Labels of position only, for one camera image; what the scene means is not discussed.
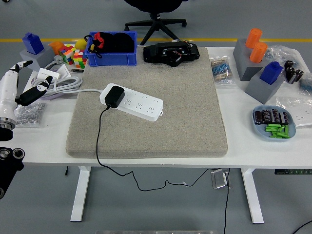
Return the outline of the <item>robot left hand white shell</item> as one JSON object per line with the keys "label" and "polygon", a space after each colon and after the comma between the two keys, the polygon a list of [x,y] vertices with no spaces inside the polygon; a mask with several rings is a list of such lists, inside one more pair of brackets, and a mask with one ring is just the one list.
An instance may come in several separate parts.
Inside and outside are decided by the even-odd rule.
{"label": "robot left hand white shell", "polygon": [[14,110],[18,105],[28,106],[41,98],[48,90],[53,77],[48,76],[43,82],[34,86],[19,97],[17,97],[17,88],[19,80],[19,71],[32,64],[31,60],[21,61],[13,65],[2,77],[0,81],[0,117],[17,120]]}

